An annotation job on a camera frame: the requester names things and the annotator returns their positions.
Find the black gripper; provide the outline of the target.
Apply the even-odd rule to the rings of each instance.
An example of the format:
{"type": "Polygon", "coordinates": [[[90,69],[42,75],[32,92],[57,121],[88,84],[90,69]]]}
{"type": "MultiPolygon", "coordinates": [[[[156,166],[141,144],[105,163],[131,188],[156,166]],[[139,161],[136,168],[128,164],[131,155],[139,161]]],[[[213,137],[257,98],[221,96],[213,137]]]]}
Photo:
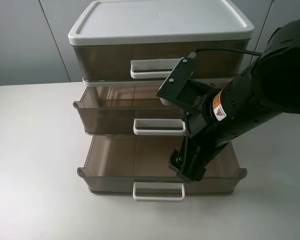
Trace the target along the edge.
{"type": "Polygon", "coordinates": [[[186,136],[169,159],[169,168],[185,183],[200,181],[206,165],[234,138],[233,90],[214,89],[202,97],[197,104],[182,105],[186,136]]]}

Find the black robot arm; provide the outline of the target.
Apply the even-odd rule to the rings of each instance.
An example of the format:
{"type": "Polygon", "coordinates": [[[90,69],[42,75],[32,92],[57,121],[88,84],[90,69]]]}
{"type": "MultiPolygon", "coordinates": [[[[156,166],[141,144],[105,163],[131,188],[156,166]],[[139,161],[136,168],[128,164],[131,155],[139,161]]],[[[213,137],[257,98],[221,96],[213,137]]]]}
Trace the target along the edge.
{"type": "Polygon", "coordinates": [[[224,88],[188,80],[172,102],[186,134],[171,168],[187,183],[233,139],[282,113],[300,115],[300,19],[278,28],[263,54],[224,88]]]}

